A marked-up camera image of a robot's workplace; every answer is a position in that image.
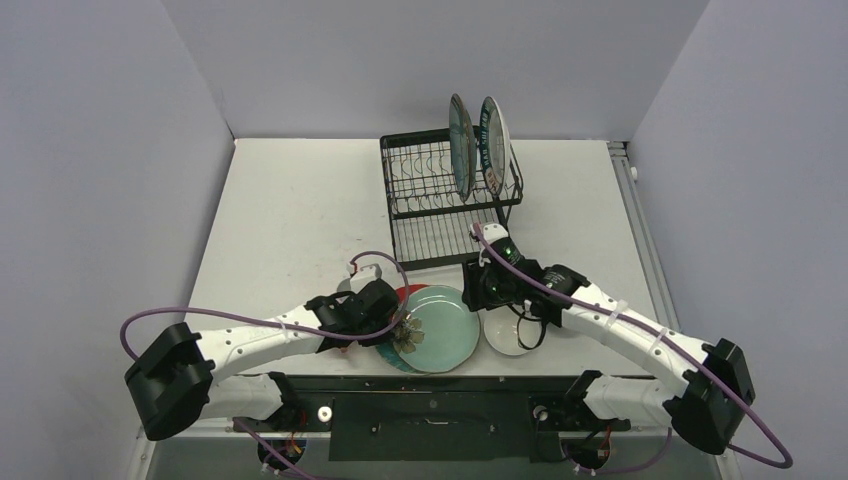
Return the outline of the light teal flower plate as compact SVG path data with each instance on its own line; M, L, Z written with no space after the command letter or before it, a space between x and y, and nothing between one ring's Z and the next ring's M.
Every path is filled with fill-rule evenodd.
M405 371L450 372L474 353L480 337L478 315L449 286L421 287L408 297L406 317L394 331L389 356Z

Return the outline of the black wire dish rack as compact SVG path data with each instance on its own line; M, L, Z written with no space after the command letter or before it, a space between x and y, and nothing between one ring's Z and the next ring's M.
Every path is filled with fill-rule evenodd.
M508 223L523 200L523 175L510 154L503 189L492 195L478 167L466 200L455 184L446 128L379 139L394 257L407 271L461 264L477 255L473 223Z

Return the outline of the blue glazed plate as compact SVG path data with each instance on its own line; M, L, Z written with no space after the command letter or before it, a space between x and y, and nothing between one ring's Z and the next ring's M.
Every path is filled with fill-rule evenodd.
M451 96L449 106L449 143L457 194L465 203L471 196L474 185L476 138L468 110L457 93Z

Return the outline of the green rimmed white plate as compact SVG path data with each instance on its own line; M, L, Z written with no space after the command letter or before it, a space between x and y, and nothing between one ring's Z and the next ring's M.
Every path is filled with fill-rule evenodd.
M511 140L502 109L487 96L482 104L479 152L483 179L493 197L498 197L505 184L505 172L511 156Z

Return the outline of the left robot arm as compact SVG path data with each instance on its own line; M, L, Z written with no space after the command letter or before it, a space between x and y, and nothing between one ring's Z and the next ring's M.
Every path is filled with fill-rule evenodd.
M256 374L254 368L353 342L383 343L403 309L387 282L373 280L357 292L317 296L268 320L237 316L236 327L194 331L179 322L130 355L124 380L151 441L210 418L249 418L285 430L297 420L296 393L283 374Z

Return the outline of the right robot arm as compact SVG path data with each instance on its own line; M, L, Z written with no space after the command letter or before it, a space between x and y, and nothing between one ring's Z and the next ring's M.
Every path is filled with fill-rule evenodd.
M577 271L541 267L509 239L497 240L462 266L462 299L470 310L528 307L544 326L590 337L650 374L649 379L585 373L564 400L578 427L596 420L666 426L709 454L730 446L755 391L743 350L666 329L606 294Z

